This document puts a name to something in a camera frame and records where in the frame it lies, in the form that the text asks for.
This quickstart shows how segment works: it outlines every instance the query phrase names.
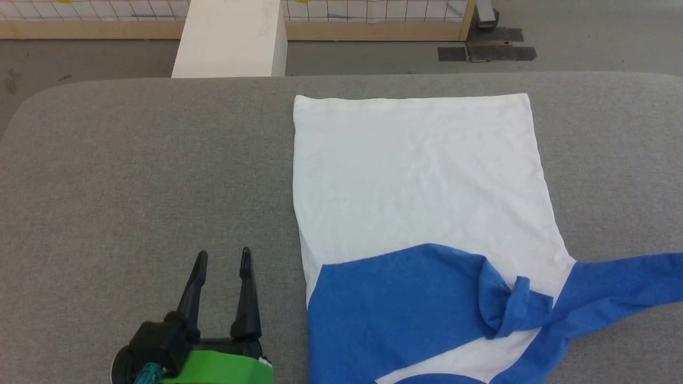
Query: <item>gray fabric surface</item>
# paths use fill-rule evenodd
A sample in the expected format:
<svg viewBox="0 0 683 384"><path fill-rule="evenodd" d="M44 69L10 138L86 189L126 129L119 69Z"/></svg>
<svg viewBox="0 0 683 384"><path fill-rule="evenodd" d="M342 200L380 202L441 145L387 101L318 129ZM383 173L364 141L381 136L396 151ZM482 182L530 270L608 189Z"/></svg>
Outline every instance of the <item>gray fabric surface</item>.
<svg viewBox="0 0 683 384"><path fill-rule="evenodd" d="M146 79L57 87L0 142L0 383L106 383L144 320L210 255L199 326L226 335L252 247L278 383L307 376L292 103L526 92L578 260L683 250L683 79L527 73ZM679 383L683 305L577 339L555 384Z"/></svg>

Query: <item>wooden frame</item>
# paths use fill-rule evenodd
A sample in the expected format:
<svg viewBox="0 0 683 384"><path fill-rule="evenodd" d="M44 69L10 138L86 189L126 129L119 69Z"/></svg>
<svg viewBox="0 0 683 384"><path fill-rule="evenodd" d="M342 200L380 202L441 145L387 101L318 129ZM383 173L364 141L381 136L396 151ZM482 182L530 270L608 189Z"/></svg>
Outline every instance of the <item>wooden frame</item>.
<svg viewBox="0 0 683 384"><path fill-rule="evenodd" d="M476 0L468 0L462 23L306 23L287 22L288 40L308 41L465 41ZM0 39L178 40L183 21L0 21Z"/></svg>

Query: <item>gray floor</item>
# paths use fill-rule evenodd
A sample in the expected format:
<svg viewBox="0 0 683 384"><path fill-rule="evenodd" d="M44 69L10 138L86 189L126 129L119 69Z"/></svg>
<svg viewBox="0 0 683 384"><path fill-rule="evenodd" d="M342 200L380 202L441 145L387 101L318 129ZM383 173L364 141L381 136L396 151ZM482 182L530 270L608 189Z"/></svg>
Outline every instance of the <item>gray floor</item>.
<svg viewBox="0 0 683 384"><path fill-rule="evenodd" d="M683 75L683 0L494 0L534 61L440 62L445 43L293 42L289 75L616 70ZM177 41L0 41L0 137L16 108L76 81L169 77Z"/></svg>

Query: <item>clothing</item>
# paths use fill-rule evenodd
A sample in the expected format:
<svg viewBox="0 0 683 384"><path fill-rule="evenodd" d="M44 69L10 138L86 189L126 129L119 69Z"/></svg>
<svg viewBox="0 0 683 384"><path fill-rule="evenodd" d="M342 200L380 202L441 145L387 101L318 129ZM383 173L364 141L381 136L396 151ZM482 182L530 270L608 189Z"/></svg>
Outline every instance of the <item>clothing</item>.
<svg viewBox="0 0 683 384"><path fill-rule="evenodd" d="M309 302L313 384L371 383L400 370L407 376L394 382L481 383L406 368L478 338L538 327L520 359L491 383L542 383L570 339L683 301L683 254L576 263L554 309L528 278L510 290L484 256L442 245L325 265L318 279Z"/></svg>
<svg viewBox="0 0 683 384"><path fill-rule="evenodd" d="M679 254L570 256L526 94L297 96L294 125L313 384L539 383L569 339L680 300Z"/></svg>

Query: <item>blue fabric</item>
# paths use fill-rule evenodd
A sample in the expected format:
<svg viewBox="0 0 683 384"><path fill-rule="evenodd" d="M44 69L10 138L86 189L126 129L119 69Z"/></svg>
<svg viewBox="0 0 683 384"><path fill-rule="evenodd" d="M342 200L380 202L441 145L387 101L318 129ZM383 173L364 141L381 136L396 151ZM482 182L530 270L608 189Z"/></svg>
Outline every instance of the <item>blue fabric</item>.
<svg viewBox="0 0 683 384"><path fill-rule="evenodd" d="M430 373L408 377L396 384L484 384L467 376L447 373Z"/></svg>
<svg viewBox="0 0 683 384"><path fill-rule="evenodd" d="M371 383L481 337L550 321L551 297L510 290L487 259L426 244L324 265L309 301L310 376Z"/></svg>
<svg viewBox="0 0 683 384"><path fill-rule="evenodd" d="M574 265L552 322L491 384L541 384L572 338L608 327L656 305L683 301L683 253L663 253Z"/></svg>

